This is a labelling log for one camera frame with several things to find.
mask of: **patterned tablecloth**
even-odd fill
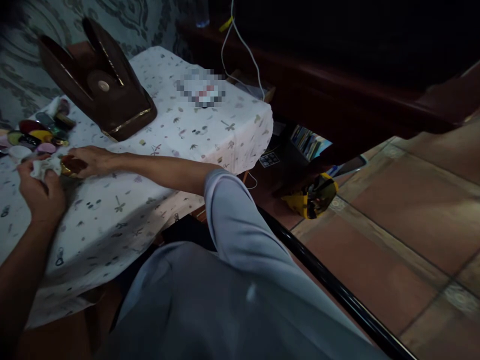
[[[215,163],[234,174],[253,168],[272,134],[268,104],[225,82],[226,96],[219,106],[194,107],[176,90],[175,82],[197,65],[159,46],[130,63],[156,104],[156,119],[128,140],[113,143],[72,104],[69,117],[77,122],[69,139],[72,146]],[[19,181],[10,158],[2,158],[0,263],[30,221]],[[64,181],[70,206],[53,242],[28,320],[30,328],[91,305],[79,295],[115,278],[159,231],[204,203],[201,196],[160,187],[133,173]]]

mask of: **metal rod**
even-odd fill
[[[275,236],[326,288],[335,300],[338,301],[340,306],[350,314],[353,320],[388,357],[392,360],[417,360],[405,345],[403,345],[310,250],[268,212],[260,206],[257,206],[257,208]]]

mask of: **wall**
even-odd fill
[[[62,46],[82,42],[84,16],[99,22],[129,59],[156,45],[189,57],[175,27],[188,0],[24,0],[20,8],[22,21],[0,34],[0,128],[14,128],[62,94],[42,68],[37,36]]]

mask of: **yellow bag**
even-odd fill
[[[315,179],[314,184],[281,199],[301,217],[316,219],[328,209],[338,191],[339,185],[324,172]]]

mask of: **table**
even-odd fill
[[[73,147],[95,145],[117,153],[180,157],[219,164],[234,174],[254,167],[272,135],[270,105],[225,82],[220,106],[194,107],[181,97],[175,82],[197,65],[160,46],[138,54],[130,63],[155,102],[156,119],[129,139],[114,143],[72,104],[69,117],[77,122],[69,139]],[[19,181],[10,158],[2,158],[0,264],[30,221]],[[92,305],[79,295],[114,279],[159,231],[204,204],[201,196],[158,186],[133,173],[63,181],[69,208],[53,241],[28,328]]]

